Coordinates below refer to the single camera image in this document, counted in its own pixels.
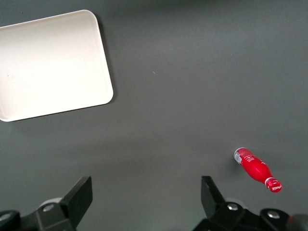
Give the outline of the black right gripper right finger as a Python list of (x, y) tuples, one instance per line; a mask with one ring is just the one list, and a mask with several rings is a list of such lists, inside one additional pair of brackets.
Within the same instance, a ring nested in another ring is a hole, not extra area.
[(195, 231), (250, 230), (243, 224), (243, 207), (235, 202), (227, 202), (210, 176), (202, 177), (201, 203), (206, 218), (194, 228)]

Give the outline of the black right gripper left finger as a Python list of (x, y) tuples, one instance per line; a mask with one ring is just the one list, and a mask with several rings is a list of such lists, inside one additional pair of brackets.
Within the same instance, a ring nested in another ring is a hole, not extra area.
[(92, 179), (81, 177), (64, 197), (50, 199), (35, 211), (37, 229), (75, 231), (92, 200)]

